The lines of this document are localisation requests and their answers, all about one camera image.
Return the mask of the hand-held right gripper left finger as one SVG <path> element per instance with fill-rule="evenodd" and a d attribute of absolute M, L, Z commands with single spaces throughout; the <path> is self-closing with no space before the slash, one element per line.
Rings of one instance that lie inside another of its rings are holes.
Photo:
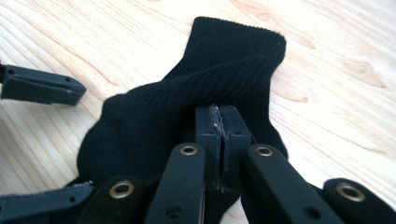
<path fill-rule="evenodd" d="M 217 105 L 195 108 L 195 142 L 205 150 L 205 189 L 220 187 L 221 116 Z"/>

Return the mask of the black sock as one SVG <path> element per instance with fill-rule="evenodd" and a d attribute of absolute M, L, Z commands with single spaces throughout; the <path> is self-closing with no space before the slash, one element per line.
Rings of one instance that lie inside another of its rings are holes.
<path fill-rule="evenodd" d="M 97 186 L 118 175 L 152 182 L 199 105 L 235 106 L 258 143 L 285 153 L 269 120 L 270 79 L 285 50 L 285 38 L 270 30 L 196 18 L 182 59 L 163 80 L 105 100 L 78 153 L 80 178 Z"/>

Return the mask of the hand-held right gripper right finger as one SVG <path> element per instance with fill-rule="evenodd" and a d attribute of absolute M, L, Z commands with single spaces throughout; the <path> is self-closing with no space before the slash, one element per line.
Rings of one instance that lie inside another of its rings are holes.
<path fill-rule="evenodd" d="M 219 188 L 240 190 L 241 157 L 250 146 L 250 132 L 235 106 L 221 105 L 219 115 Z"/>

